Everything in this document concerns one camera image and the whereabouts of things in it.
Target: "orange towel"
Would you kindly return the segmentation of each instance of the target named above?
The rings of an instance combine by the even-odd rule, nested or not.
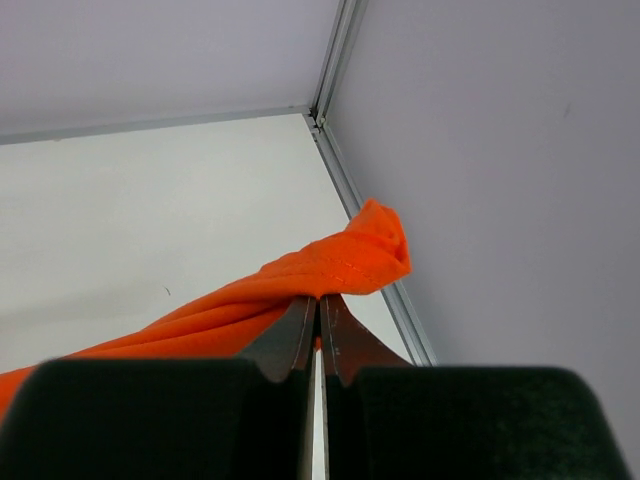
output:
[[[188,303],[139,332],[72,357],[202,357],[240,351],[296,295],[368,294],[408,274],[409,250],[395,212],[369,200],[340,233],[313,242]],[[0,419],[33,367],[0,375]]]

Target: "fabric fold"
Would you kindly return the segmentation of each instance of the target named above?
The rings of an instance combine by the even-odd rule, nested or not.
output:
[[[368,200],[347,228],[264,265],[144,329],[70,357],[179,358],[237,353],[286,310],[292,297],[366,295],[411,271],[396,213]],[[0,375],[0,419],[34,367]]]

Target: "metal frame edge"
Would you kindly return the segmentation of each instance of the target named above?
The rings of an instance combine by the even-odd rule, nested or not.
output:
[[[165,118],[159,120],[141,120],[134,122],[114,123],[93,127],[65,128],[42,132],[15,133],[0,135],[0,145],[16,143],[42,142],[47,140],[61,140],[63,138],[88,137],[92,135],[107,135],[155,128],[183,127],[204,123],[226,122],[231,120],[246,120],[249,118],[273,117],[290,114],[309,114],[309,107],[304,105],[280,108],[265,108],[260,110],[246,110],[238,112],[223,112],[186,117]]]
[[[322,127],[344,67],[349,61],[355,38],[367,8],[368,0],[340,0],[322,74],[311,104],[311,114]]]
[[[344,163],[335,136],[328,126],[314,129],[312,135],[344,209],[349,218],[353,218],[364,202]],[[437,365],[435,352],[402,281],[385,287],[382,295],[413,363],[424,366]]]

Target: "white panel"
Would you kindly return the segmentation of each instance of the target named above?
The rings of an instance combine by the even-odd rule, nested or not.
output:
[[[370,0],[329,125],[442,363],[554,364],[640,474],[640,3]]]
[[[0,371],[131,333],[347,217],[301,115],[0,147]],[[349,297],[406,355],[377,293]]]
[[[338,0],[7,0],[0,134],[307,105]]]

